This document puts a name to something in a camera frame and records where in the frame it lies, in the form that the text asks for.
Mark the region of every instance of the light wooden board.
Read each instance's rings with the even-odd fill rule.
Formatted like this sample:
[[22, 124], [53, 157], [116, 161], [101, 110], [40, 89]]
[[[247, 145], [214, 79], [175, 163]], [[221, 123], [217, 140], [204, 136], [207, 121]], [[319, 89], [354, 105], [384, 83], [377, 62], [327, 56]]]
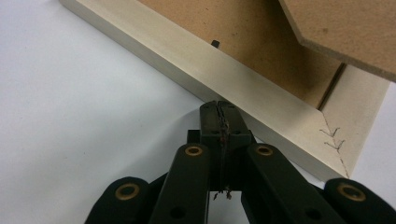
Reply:
[[[347, 176], [345, 159], [339, 150], [331, 147], [333, 137], [326, 134], [331, 129], [322, 112], [229, 55], [136, 1], [61, 2], [204, 101], [225, 99], [237, 105], [248, 127], [260, 139], [277, 146], [311, 174], [324, 180]], [[381, 85], [374, 85], [370, 90], [363, 93], [377, 92], [380, 98], [377, 101], [382, 100]], [[361, 109], [377, 110], [372, 105], [363, 107]], [[374, 117], [365, 119], [368, 126], [363, 127], [363, 134], [345, 133], [342, 139], [364, 141], [364, 133], [370, 129]], [[359, 156], [359, 150], [355, 150], [358, 153], [354, 158]]]
[[389, 82], [349, 66], [341, 76], [322, 112], [350, 175], [381, 106]]
[[314, 107], [340, 65], [298, 44], [277, 1], [139, 1]]
[[396, 81], [396, 1], [280, 3], [302, 45]]

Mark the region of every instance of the white surface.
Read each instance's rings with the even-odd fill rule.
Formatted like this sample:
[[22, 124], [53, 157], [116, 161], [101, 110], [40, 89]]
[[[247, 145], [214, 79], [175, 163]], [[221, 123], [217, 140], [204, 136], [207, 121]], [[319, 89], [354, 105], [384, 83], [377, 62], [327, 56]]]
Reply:
[[[395, 96], [352, 174], [393, 207]], [[114, 180], [166, 172], [202, 103], [57, 0], [1, 1], [0, 222], [82, 223]], [[209, 223], [247, 222], [220, 198]]]

